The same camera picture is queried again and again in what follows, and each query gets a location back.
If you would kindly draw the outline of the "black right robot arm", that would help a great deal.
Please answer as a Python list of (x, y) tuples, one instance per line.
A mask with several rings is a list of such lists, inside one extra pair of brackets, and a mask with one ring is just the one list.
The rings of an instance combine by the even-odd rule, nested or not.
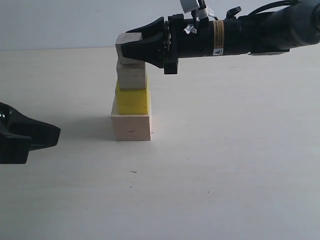
[(180, 59), (220, 56), (270, 56), (320, 42), (320, 3), (317, 0), (278, 0), (247, 15), (237, 6), (219, 19), (203, 0), (183, 0), (184, 13), (160, 17), (135, 28), (141, 39), (122, 43), (125, 58), (178, 73)]

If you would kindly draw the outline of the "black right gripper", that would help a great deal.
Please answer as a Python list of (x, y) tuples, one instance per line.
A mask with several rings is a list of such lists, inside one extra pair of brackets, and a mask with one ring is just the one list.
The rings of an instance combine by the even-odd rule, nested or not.
[(166, 75), (178, 73), (178, 62), (186, 58), (243, 55), (250, 52), (250, 21), (244, 18), (194, 22), (182, 14), (126, 31), (139, 36), (134, 55)]

